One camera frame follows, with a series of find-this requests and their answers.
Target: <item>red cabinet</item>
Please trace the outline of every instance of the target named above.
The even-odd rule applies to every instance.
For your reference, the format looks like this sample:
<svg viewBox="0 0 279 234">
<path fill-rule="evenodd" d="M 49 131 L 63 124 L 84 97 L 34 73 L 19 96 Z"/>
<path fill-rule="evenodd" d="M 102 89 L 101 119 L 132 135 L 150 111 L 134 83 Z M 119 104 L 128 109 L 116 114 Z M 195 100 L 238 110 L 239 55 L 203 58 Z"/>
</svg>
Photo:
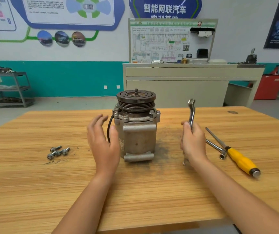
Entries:
<svg viewBox="0 0 279 234">
<path fill-rule="evenodd" d="M 279 92 L 279 75 L 263 75 L 254 100 L 276 99 Z"/>
</svg>

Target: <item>wood grain tabletop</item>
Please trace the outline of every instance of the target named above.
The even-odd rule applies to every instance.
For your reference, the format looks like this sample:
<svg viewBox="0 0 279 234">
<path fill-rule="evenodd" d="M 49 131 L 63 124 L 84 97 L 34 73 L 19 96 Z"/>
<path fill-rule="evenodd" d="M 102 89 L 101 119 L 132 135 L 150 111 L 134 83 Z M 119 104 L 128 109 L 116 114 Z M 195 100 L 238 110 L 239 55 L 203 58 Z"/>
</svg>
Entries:
<svg viewBox="0 0 279 234">
<path fill-rule="evenodd" d="M 182 165 L 180 122 L 188 120 L 189 109 L 160 110 L 155 159 L 121 159 L 100 233 L 154 233 L 229 221 L 193 168 Z M 52 232 L 95 173 L 86 126 L 100 113 L 111 110 L 30 111 L 0 127 L 0 234 Z M 197 108 L 195 121 L 257 164 L 259 180 L 229 157 L 220 160 L 207 145 L 213 163 L 279 211 L 279 120 L 245 107 L 217 107 Z M 48 161 L 49 149 L 58 145 L 70 147 L 70 153 Z"/>
</svg>

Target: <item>round car picture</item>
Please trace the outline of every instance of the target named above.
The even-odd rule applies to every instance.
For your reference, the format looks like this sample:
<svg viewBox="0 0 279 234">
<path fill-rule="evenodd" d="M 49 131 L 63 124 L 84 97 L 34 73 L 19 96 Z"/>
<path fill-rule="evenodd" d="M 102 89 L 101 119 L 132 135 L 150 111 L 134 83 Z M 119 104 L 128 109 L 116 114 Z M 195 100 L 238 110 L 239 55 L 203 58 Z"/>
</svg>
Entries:
<svg viewBox="0 0 279 234">
<path fill-rule="evenodd" d="M 53 44 L 53 37 L 52 35 L 45 31 L 45 30 L 41 30 L 38 32 L 38 40 L 39 42 L 43 45 L 43 46 L 46 46 L 46 47 L 49 47 Z"/>
<path fill-rule="evenodd" d="M 81 32 L 75 31 L 71 38 L 73 44 L 77 47 L 83 47 L 86 43 L 85 36 Z"/>
<path fill-rule="evenodd" d="M 69 36 L 64 31 L 57 31 L 55 41 L 59 46 L 66 47 L 69 45 Z"/>
</svg>

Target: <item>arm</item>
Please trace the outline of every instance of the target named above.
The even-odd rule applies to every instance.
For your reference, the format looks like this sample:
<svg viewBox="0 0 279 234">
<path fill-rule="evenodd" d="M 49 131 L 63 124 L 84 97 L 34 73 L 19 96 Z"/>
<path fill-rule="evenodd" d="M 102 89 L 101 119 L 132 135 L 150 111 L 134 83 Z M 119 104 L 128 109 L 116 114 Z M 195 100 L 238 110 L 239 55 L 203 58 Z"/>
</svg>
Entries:
<svg viewBox="0 0 279 234">
<path fill-rule="evenodd" d="M 115 126 L 110 127 L 110 144 L 104 136 L 102 125 L 107 119 L 108 116 L 98 115 L 88 126 L 87 137 L 96 162 L 96 173 L 52 234 L 93 234 L 97 230 L 100 214 L 120 161 Z"/>
<path fill-rule="evenodd" d="M 183 126 L 184 153 L 240 231 L 243 234 L 279 233 L 279 213 L 208 160 L 205 135 L 197 123 L 193 125 L 193 133 L 188 122 Z"/>
</svg>

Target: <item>floor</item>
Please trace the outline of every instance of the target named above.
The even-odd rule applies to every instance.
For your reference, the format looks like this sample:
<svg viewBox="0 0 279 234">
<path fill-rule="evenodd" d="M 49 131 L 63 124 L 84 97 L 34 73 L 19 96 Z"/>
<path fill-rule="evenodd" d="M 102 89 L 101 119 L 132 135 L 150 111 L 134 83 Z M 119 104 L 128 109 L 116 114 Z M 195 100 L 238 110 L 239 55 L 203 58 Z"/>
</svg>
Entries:
<svg viewBox="0 0 279 234">
<path fill-rule="evenodd" d="M 113 109 L 117 103 L 116 97 L 89 97 L 89 98 L 37 98 L 33 106 L 28 108 L 9 107 L 0 108 L 0 126 L 27 111 L 41 110 L 89 110 Z M 251 109 L 279 119 L 279 100 L 254 101 Z M 171 234 L 237 234 L 231 225 L 215 228 L 199 228 L 169 232 Z"/>
</svg>

